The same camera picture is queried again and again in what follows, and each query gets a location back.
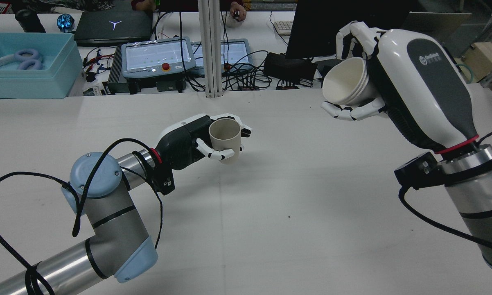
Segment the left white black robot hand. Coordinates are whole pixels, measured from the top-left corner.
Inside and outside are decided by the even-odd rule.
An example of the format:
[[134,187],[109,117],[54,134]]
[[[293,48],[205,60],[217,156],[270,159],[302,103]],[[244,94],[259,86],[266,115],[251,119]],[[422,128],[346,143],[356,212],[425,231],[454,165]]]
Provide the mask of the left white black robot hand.
[[244,145],[241,144],[239,149],[218,150],[214,147],[209,128],[215,121],[223,119],[231,119],[238,123],[239,138],[251,136],[251,127],[245,125],[237,115],[224,113],[210,116],[200,113],[164,129],[156,146],[158,155],[173,170],[182,170],[202,158],[229,163],[233,157],[239,156]]

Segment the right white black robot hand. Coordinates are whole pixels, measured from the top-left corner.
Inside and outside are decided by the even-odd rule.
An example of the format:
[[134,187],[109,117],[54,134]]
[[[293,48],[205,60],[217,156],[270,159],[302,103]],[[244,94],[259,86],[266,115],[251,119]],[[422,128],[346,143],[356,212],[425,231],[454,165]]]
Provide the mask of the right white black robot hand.
[[324,79],[321,107],[333,118],[386,114],[408,142],[444,159],[478,148],[470,91],[433,37],[354,21],[336,35],[336,57],[361,72]]

